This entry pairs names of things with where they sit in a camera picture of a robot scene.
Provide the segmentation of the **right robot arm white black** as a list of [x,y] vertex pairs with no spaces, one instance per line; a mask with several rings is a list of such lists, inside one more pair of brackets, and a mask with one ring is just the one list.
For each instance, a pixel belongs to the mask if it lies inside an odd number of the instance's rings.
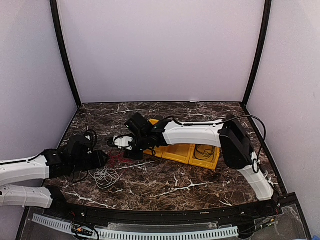
[[115,138],[114,142],[132,157],[142,155],[147,149],[179,144],[220,148],[225,164],[244,176],[260,201],[255,205],[255,213],[266,217],[274,210],[274,184],[261,167],[260,152],[255,151],[238,117],[228,115],[223,120],[179,122],[169,116],[152,124],[137,112],[125,122],[125,126],[130,134]]

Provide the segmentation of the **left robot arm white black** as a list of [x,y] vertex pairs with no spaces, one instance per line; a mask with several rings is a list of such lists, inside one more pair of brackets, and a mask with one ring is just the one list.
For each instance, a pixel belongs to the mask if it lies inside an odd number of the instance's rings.
[[55,179],[105,167],[109,157],[104,151],[96,150],[95,145],[95,137],[76,135],[58,149],[46,149],[31,158],[1,161],[0,205],[51,208],[58,217],[67,218],[71,208],[58,187],[26,187],[19,183]]

